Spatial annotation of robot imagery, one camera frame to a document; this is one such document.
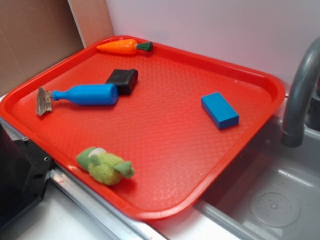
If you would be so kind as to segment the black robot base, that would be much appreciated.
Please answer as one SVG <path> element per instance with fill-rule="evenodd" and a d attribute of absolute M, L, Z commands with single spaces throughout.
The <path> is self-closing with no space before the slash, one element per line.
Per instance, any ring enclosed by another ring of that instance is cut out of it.
<path fill-rule="evenodd" d="M 1 232 L 43 200 L 53 163 L 32 140 L 13 140 L 0 127 Z"/>

